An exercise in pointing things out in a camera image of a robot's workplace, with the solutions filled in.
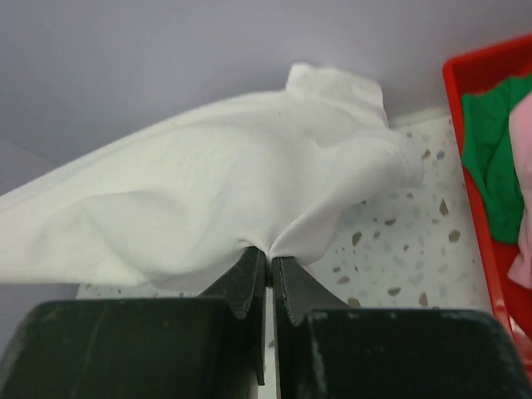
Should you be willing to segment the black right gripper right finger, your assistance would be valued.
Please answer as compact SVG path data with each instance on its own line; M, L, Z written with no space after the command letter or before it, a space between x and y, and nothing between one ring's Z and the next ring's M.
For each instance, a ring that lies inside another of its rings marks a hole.
M284 398L528 398L505 329L465 309L353 308L293 258L271 264Z

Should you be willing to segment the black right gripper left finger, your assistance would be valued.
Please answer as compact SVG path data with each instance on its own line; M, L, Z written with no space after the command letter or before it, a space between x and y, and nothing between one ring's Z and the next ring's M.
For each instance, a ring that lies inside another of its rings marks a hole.
M4 398L255 398L267 261L255 248L195 297L42 303L1 361Z

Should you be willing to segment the white t shirt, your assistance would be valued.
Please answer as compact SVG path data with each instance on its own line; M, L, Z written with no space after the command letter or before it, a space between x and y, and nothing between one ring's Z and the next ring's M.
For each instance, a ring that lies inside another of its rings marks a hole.
M417 187L382 89L295 63L281 91L174 116L1 198L1 279L203 288L248 247L318 261L342 214Z

